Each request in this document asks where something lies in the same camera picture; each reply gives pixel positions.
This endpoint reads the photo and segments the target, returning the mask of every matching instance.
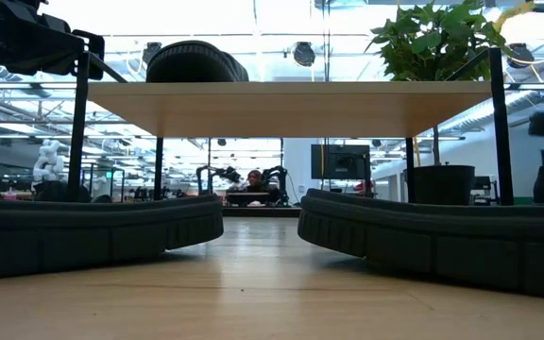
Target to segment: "green leaves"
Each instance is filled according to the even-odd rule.
[[[442,80],[465,65],[488,45],[505,48],[505,39],[482,15],[481,0],[438,8],[434,3],[399,8],[396,21],[374,28],[372,44],[381,44],[385,74],[396,81]],[[481,62],[461,80],[489,75]]]

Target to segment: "computer screen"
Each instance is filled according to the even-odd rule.
[[[312,179],[365,179],[369,145],[312,144]]]

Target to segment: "ceiling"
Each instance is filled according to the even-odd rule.
[[[177,1],[143,0],[119,2],[113,0],[52,0],[40,11],[65,19],[72,28],[97,32],[105,36],[105,62],[129,81],[145,80],[142,50],[147,43],[163,45],[196,39],[215,44],[230,52],[248,70],[252,81],[324,81],[329,71],[330,81],[381,81],[383,60],[374,49],[364,54],[371,39],[370,28],[382,26],[387,18],[394,18],[395,1],[336,0],[331,2],[331,15],[320,9],[321,0],[227,0]],[[423,5],[427,1],[401,1],[402,6]],[[458,1],[436,1],[454,4]],[[496,0],[499,7],[512,7],[523,1]],[[499,17],[499,8],[487,8],[489,20]],[[325,32],[331,34],[329,66],[323,60]],[[528,13],[509,20],[503,27],[509,43],[527,43],[538,60],[535,66],[541,79],[531,70],[505,67],[507,81],[544,81],[544,14]],[[298,66],[290,52],[297,42],[310,42],[317,54],[312,68]],[[73,82],[71,76],[37,74],[19,76],[6,74],[0,68],[0,81],[10,84],[27,81]],[[544,110],[544,97],[534,93],[514,93],[509,99],[514,122],[533,110]],[[32,128],[32,134],[58,136],[61,140],[72,132],[74,90],[37,91],[31,89],[0,90],[0,135],[27,135],[20,129]],[[446,138],[464,136],[480,130],[489,123],[489,103],[472,108],[440,126]],[[114,114],[88,103],[90,122],[85,134],[86,146],[104,150],[102,155],[86,153],[99,159],[104,166],[121,166],[128,172],[140,173],[146,180],[154,175],[155,141],[138,127],[123,122]],[[5,121],[23,121],[26,125],[6,126]],[[16,145],[37,147],[41,140],[12,139]],[[423,152],[430,143],[421,142]],[[166,140],[165,164],[170,180],[191,182],[199,165],[207,163],[208,140]],[[403,152],[402,141],[383,141],[375,151]],[[130,164],[120,162],[125,157]],[[241,171],[260,167],[265,169],[281,162],[281,142],[274,140],[228,139],[221,147],[212,142],[212,164],[233,165]],[[401,154],[384,155],[389,159]],[[375,163],[391,162],[375,160]]]

